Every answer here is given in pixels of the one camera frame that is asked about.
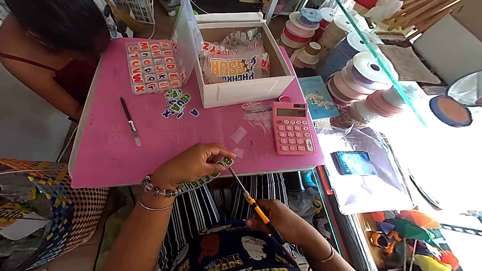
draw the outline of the striped pants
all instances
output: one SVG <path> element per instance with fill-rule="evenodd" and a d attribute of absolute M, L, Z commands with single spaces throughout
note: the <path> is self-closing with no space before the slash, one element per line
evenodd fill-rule
<path fill-rule="evenodd" d="M 276 199 L 288 205 L 281 173 L 242 176 L 240 180 L 253 199 Z M 245 200 L 242 188 L 236 181 L 231 185 L 231 209 L 226 216 L 228 220 L 254 217 L 254 210 Z M 208 185 L 178 196 L 159 253 L 159 269 L 170 270 L 176 256 L 194 236 L 222 220 Z M 285 247 L 288 251 L 292 250 L 289 244 Z"/>

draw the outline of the pen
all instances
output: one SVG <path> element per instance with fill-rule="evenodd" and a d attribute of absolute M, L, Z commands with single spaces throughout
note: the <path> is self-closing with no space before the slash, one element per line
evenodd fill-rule
<path fill-rule="evenodd" d="M 259 217 L 263 220 L 263 223 L 266 225 L 266 227 L 268 227 L 269 231 L 274 236 L 274 239 L 276 239 L 276 241 L 279 244 L 283 245 L 285 243 L 285 241 L 284 241 L 284 238 L 281 236 L 280 232 L 274 227 L 273 223 L 263 213 L 263 211 L 261 211 L 258 204 L 256 204 L 256 201 L 253 198 L 251 198 L 251 196 L 249 195 L 246 188 L 244 188 L 244 186 L 242 185 L 242 183 L 241 183 L 240 179 L 238 178 L 238 176 L 236 175 L 236 173 L 234 173 L 234 171 L 231 169 L 231 167 L 228 167 L 228 169 L 231 172 L 231 174 L 233 174 L 234 178 L 238 181 L 239 185 L 243 189 L 244 197 L 248 201 L 249 205 L 251 205 L 251 207 L 256 211 L 256 213 L 259 215 Z"/>
<path fill-rule="evenodd" d="M 137 133 L 137 130 L 135 129 L 135 126 L 134 126 L 134 121 L 132 120 L 131 115 L 129 114 L 129 110 L 127 109 L 127 105 L 125 104 L 125 101 L 122 97 L 120 98 L 120 103 L 122 104 L 122 108 L 124 108 L 125 116 L 127 117 L 127 121 L 129 122 L 129 126 L 131 127 L 135 144 L 140 147 L 141 139 L 139 138 L 139 134 Z"/>

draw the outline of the red tank top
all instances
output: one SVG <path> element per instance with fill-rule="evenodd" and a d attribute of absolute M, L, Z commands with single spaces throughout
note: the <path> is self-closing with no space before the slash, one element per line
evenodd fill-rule
<path fill-rule="evenodd" d="M 4 54 L 0 52 L 1 57 L 8 59 L 18 60 L 25 63 L 29 63 L 40 68 L 48 69 L 55 72 L 54 80 L 65 89 L 74 99 L 76 99 L 81 105 L 85 104 L 89 88 L 94 78 L 95 69 L 99 61 L 95 58 L 89 60 L 77 60 L 70 61 L 62 69 L 56 70 L 49 66 L 21 58 L 18 56 Z"/>

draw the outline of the cartoon dog notebook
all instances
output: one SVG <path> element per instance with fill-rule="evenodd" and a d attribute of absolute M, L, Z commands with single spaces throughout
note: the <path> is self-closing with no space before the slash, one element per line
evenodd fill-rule
<path fill-rule="evenodd" d="M 340 115 L 321 76 L 298 78 L 313 120 Z"/>

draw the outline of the black hair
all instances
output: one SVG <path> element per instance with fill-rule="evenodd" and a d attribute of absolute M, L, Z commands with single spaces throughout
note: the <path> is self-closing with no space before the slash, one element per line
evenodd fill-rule
<path fill-rule="evenodd" d="M 90 51 L 95 37 L 109 35 L 93 0 L 5 0 L 20 26 L 56 49 Z"/>

